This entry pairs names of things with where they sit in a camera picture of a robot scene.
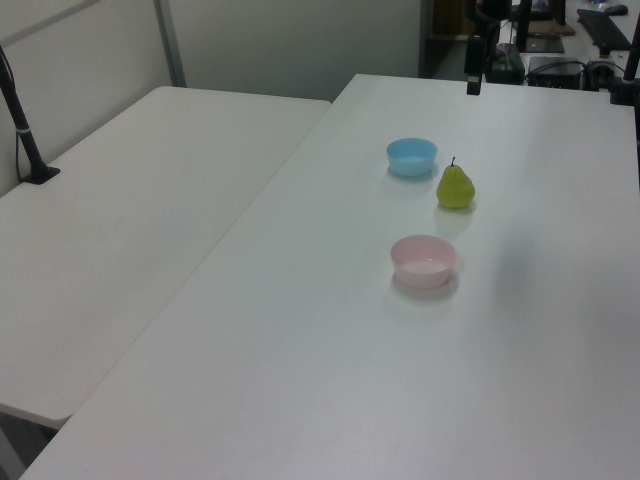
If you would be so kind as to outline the black Franka gripper body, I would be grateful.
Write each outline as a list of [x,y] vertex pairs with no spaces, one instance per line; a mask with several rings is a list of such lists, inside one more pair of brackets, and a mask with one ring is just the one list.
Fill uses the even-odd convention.
[[469,36],[466,41],[464,73],[469,77],[480,77],[483,72],[485,39],[482,36]]

